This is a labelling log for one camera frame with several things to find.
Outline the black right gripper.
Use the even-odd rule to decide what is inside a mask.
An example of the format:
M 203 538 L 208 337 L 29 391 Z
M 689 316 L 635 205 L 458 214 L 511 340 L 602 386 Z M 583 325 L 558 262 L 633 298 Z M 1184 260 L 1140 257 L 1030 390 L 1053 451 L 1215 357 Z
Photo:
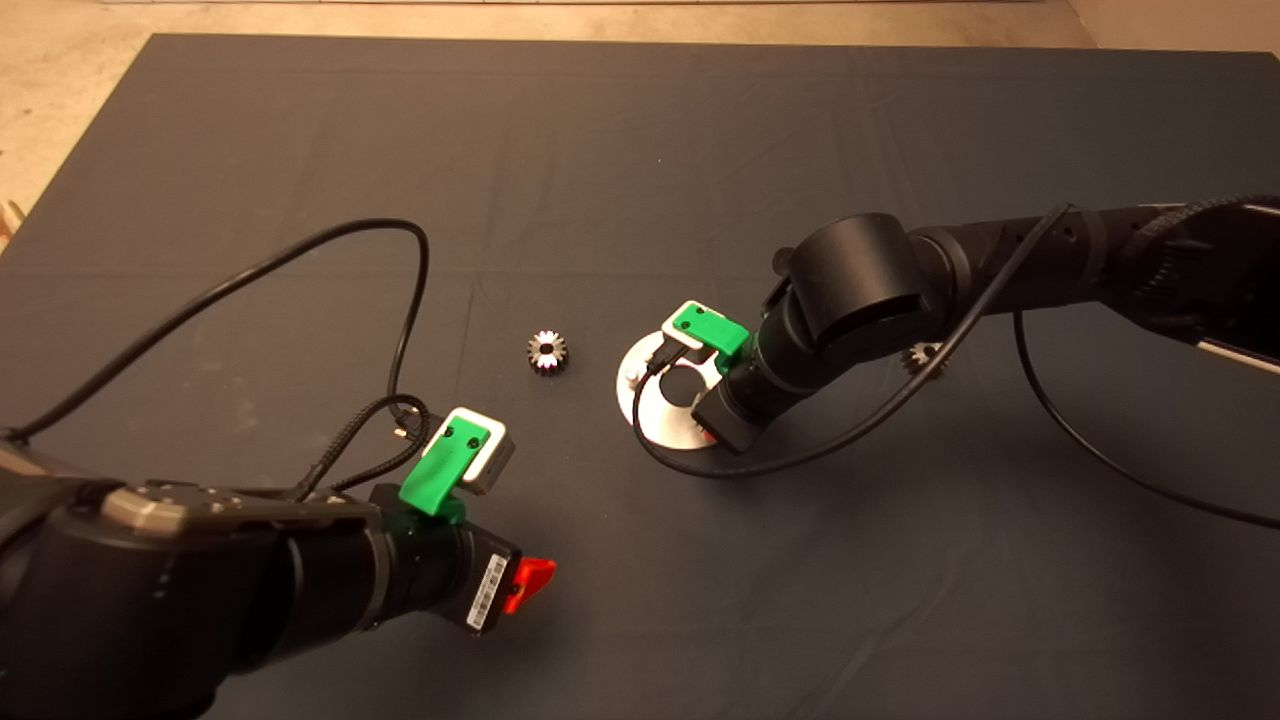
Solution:
M 790 407 L 790 388 L 751 350 L 695 404 L 695 420 L 704 446 L 744 454 Z

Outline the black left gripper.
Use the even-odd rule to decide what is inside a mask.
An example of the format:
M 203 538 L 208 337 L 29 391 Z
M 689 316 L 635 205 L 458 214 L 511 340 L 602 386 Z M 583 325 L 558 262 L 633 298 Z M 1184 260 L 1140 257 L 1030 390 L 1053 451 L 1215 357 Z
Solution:
M 389 551 L 376 623 L 429 612 L 470 634 L 486 634 L 503 614 L 516 615 L 558 569 L 552 559 L 524 559 L 517 544 L 470 521 L 452 524 L 420 512 L 401 500 L 397 486 L 375 486 L 372 503 L 381 511 Z

